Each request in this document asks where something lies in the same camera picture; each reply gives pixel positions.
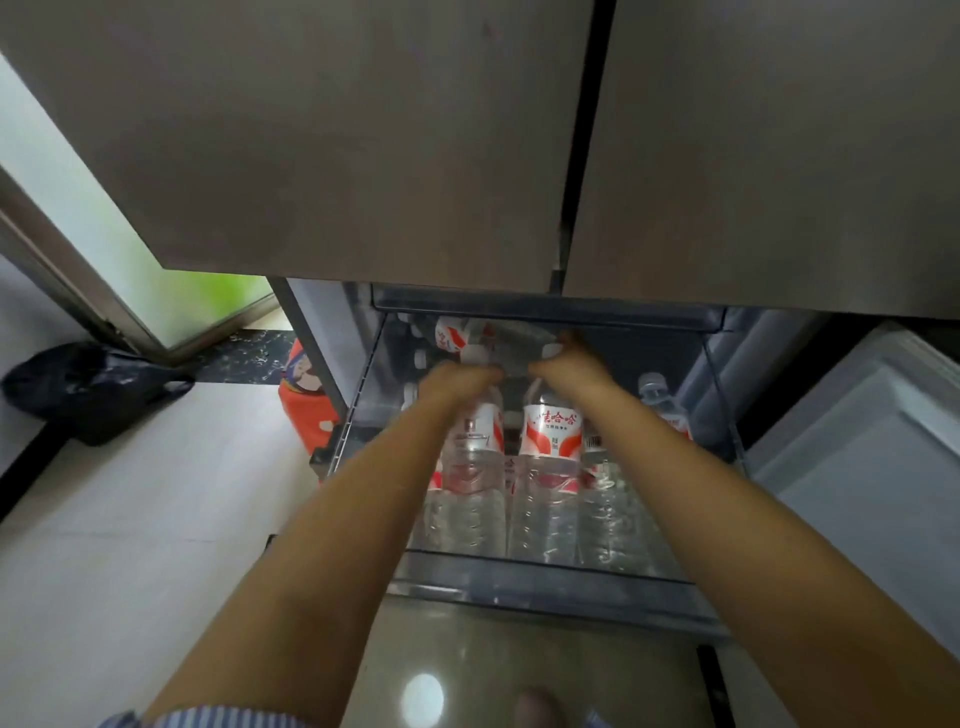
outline wall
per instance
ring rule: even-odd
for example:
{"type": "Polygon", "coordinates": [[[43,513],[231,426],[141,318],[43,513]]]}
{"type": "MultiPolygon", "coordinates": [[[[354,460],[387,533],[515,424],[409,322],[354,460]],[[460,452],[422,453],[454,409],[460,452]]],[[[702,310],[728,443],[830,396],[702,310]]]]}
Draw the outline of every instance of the wall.
{"type": "MultiPolygon", "coordinates": [[[[0,256],[0,376],[44,349],[89,338],[83,327],[0,256]]],[[[43,422],[0,400],[0,473],[43,422]]]]}
{"type": "Polygon", "coordinates": [[[161,268],[2,55],[0,99],[0,166],[164,346],[271,293],[260,276],[161,268]]]}

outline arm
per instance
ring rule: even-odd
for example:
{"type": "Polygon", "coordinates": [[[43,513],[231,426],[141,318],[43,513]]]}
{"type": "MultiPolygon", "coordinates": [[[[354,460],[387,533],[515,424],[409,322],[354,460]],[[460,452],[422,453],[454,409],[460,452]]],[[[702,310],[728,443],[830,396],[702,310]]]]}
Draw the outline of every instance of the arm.
{"type": "Polygon", "coordinates": [[[144,722],[229,705],[339,725],[444,437],[457,413],[501,376],[488,367],[437,367],[419,401],[301,507],[144,722]]]}
{"type": "Polygon", "coordinates": [[[801,724],[947,725],[960,665],[766,491],[620,389],[572,338],[538,362],[636,486],[686,572],[801,724]]]}

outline refrigerator drawer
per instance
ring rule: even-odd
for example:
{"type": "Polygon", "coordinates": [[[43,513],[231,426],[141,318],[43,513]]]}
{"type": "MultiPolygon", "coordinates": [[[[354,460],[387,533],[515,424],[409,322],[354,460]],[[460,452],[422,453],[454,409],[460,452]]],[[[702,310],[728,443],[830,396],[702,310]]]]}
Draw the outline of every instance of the refrigerator drawer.
{"type": "MultiPolygon", "coordinates": [[[[380,316],[372,353],[330,460],[331,473],[390,423],[400,411],[404,384],[418,381],[425,374],[415,366],[415,352],[429,344],[415,336],[395,312],[380,312],[380,316]]],[[[557,322],[541,324],[554,331],[563,327],[557,322]]],[[[723,400],[705,346],[707,338],[700,331],[660,326],[580,326],[580,330],[607,361],[614,378],[629,391],[636,390],[639,375],[660,372],[690,411],[699,400],[723,400]],[[690,384],[693,380],[698,382],[697,386],[690,384]]],[[[505,411],[520,409],[528,385],[529,381],[522,377],[504,380],[501,391],[505,411]]],[[[742,452],[726,408],[721,406],[714,411],[724,421],[703,429],[707,440],[702,445],[742,467],[742,452]]],[[[699,440],[695,422],[693,436],[699,440]]],[[[390,593],[612,620],[706,636],[727,634],[699,590],[681,573],[671,573],[674,575],[678,578],[633,576],[410,547],[397,567],[390,593]]]]}

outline water bottle cap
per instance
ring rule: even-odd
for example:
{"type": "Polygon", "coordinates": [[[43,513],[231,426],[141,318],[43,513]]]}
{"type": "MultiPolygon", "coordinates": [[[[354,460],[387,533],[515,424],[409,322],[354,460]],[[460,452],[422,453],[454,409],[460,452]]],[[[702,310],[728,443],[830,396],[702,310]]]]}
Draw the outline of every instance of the water bottle cap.
{"type": "Polygon", "coordinates": [[[559,355],[563,350],[564,345],[559,341],[555,341],[551,344],[544,344],[542,356],[544,359],[552,359],[554,356],[559,355]]]}
{"type": "Polygon", "coordinates": [[[643,394],[643,390],[651,386],[666,389],[666,377],[660,372],[647,372],[645,375],[640,375],[640,379],[636,384],[636,390],[640,394],[643,394]]]}
{"type": "Polygon", "coordinates": [[[485,367],[490,364],[490,352],[482,344],[467,344],[460,351],[460,362],[485,367]]]}
{"type": "Polygon", "coordinates": [[[417,383],[415,381],[408,381],[403,385],[403,409],[417,401],[417,393],[417,383]]]}
{"type": "Polygon", "coordinates": [[[520,429],[523,427],[523,413],[522,412],[504,412],[503,413],[503,426],[507,429],[520,429]]]}

